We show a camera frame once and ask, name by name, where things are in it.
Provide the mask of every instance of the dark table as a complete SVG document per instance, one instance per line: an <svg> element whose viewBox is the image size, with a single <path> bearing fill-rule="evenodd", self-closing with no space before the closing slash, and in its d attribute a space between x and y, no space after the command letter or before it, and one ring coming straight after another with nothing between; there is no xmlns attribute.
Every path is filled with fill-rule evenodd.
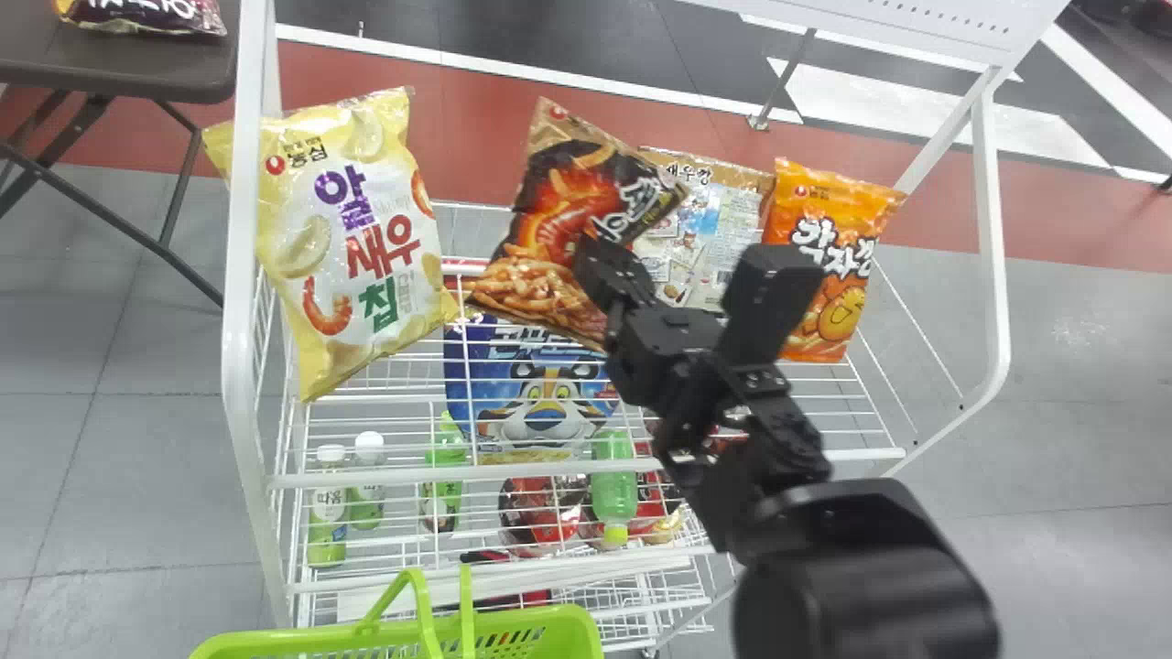
<svg viewBox="0 0 1172 659"><path fill-rule="evenodd" d="M43 181L158 254L223 306L220 292L169 246L200 143L199 129L171 103L219 103L231 97L236 87L239 0L219 0L219 6L229 29L225 38L105 34L62 22L48 0L4 2L0 11L0 82L47 87L54 91L11 137L0 137L0 157L8 158L0 172L0 218L33 185ZM81 109L35 159L26 156L22 148L28 136L74 93L86 95ZM149 98L191 133L158 238L144 233L50 169L118 96ZM13 167L20 167L22 172L5 188Z"/></svg>

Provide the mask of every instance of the white floor stripe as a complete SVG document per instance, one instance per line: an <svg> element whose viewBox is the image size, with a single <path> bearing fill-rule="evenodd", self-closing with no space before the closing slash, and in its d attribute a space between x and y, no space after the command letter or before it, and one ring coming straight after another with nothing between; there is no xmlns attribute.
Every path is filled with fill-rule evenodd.
<svg viewBox="0 0 1172 659"><path fill-rule="evenodd" d="M1145 183L1164 183L1172 171L1146 171L1143 169L1131 169L1130 167L1113 165L1115 171L1119 172L1119 176L1124 178L1130 178L1132 181L1143 181Z"/></svg>
<svg viewBox="0 0 1172 659"><path fill-rule="evenodd" d="M781 74L784 60L769 57ZM931 137L960 102L960 96L920 89L836 70L798 64L786 91L802 116L879 130ZM997 104L994 110L997 148L1091 167L1109 168L1062 117ZM956 140L972 144L966 128Z"/></svg>
<svg viewBox="0 0 1172 659"><path fill-rule="evenodd" d="M729 98L717 98L715 96L704 96L701 94L693 94L690 91L676 91L674 89L663 89L660 87L648 87L645 84L634 84L631 82L619 82L614 80L607 80L605 77L579 75L575 73L566 73L553 69L545 69L540 67L531 67L526 64L515 64L512 62L502 62L499 60L489 60L485 57L473 57L470 55L448 53L444 50L436 50L432 48L418 48L415 46L388 43L386 41L379 41L375 39L350 36L347 34L335 34L333 32L326 32L321 29L312 29L291 25L278 25L277 38L284 39L286 41L298 41L300 43L311 43L314 46L326 46L329 48L341 48L343 50L354 50L357 53L369 53L373 55L398 57L402 60L427 62L430 64L441 64L445 67L454 67L465 70L475 70L493 75L504 75L509 77L532 80L536 82L564 84L566 87L577 87L579 89L590 89L593 91L602 91L606 94L619 94L622 96L631 96L634 98L645 98L648 101L674 103L676 106L706 108L725 113L736 113L741 115L748 115L750 113L757 113L761 110L761 106L752 103L742 103L740 101L732 101ZM765 95L768 94L769 90L763 89L762 98L764 100ZM769 116L770 118L775 118L777 121L802 123L802 117L798 116L798 114L792 110L775 109L772 113L770 113Z"/></svg>
<svg viewBox="0 0 1172 659"><path fill-rule="evenodd" d="M1172 120L1061 27L1050 26L1042 35L1042 43L1054 50L1059 60L1082 76L1116 111L1172 158Z"/></svg>
<svg viewBox="0 0 1172 659"><path fill-rule="evenodd" d="M804 26L776 21L774 19L762 19L757 16L751 16L749 14L741 14L741 20L750 25L768 27L782 32L790 32L793 34L804 34L806 30ZM982 64L980 62L962 60L961 57L953 57L952 55L928 53L927 50L918 50L915 48L908 48L906 46L894 46L892 43L871 41L870 39L860 39L858 36L849 36L845 34L838 34L836 32L826 32L823 29L818 30L817 38L824 41L831 41L833 43L841 43L844 46L854 46L856 48L865 48L867 50L875 50L878 53L895 55L897 57L919 60L921 62L927 62L929 64L939 64L941 67L949 67L954 69L984 73L984 69L989 68L988 66ZM1010 73L1009 80L1013 80L1014 82L1022 81L1021 76L1017 75L1017 72Z"/></svg>

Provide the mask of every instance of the blue cereal box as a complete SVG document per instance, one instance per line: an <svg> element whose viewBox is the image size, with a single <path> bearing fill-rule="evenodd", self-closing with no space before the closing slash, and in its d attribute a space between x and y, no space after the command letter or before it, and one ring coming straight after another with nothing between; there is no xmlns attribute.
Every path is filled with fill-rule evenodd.
<svg viewBox="0 0 1172 659"><path fill-rule="evenodd" d="M477 314L444 333L448 412L475 434L482 463L584 457L619 402L604 360L543 327Z"/></svg>

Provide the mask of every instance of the basket handle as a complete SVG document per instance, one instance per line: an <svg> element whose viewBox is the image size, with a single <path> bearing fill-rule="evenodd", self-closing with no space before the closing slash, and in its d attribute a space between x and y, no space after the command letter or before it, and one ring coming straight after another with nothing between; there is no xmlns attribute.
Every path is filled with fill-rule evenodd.
<svg viewBox="0 0 1172 659"><path fill-rule="evenodd" d="M468 563L459 564L459 650L463 659L475 659L476 633L472 631L472 569Z"/></svg>
<svg viewBox="0 0 1172 659"><path fill-rule="evenodd" d="M377 633L382 612L390 606L391 600L402 592L408 583L415 591L415 618L420 623L420 644L423 646L423 655L428 659L442 659L443 652L440 650L438 639L436 639L435 618L431 617L431 595L428 592L428 583L423 579L423 572L418 568L409 568L395 577L379 602L375 602L367 614L359 620L359 624L354 625L354 636ZM461 591L463 591L463 572L461 573ZM471 599L469 599L469 609L471 609ZM463 613L463 602L461 602L461 613ZM469 617L469 632L471 632L471 617ZM465 652L470 638L471 633L463 639Z"/></svg>

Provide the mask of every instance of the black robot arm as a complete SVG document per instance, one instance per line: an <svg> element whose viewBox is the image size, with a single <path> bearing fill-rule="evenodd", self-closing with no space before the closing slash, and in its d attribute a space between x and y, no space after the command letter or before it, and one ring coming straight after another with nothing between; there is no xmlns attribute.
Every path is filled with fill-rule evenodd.
<svg viewBox="0 0 1172 659"><path fill-rule="evenodd" d="M891 478L831 482L822 435L775 364L823 279L795 247L745 250L724 318L659 301L626 249L584 238L574 276L607 313L607 374L660 422L653 450L717 551L745 565L737 654L988 659L981 585ZM714 426L747 439L715 444Z"/></svg>

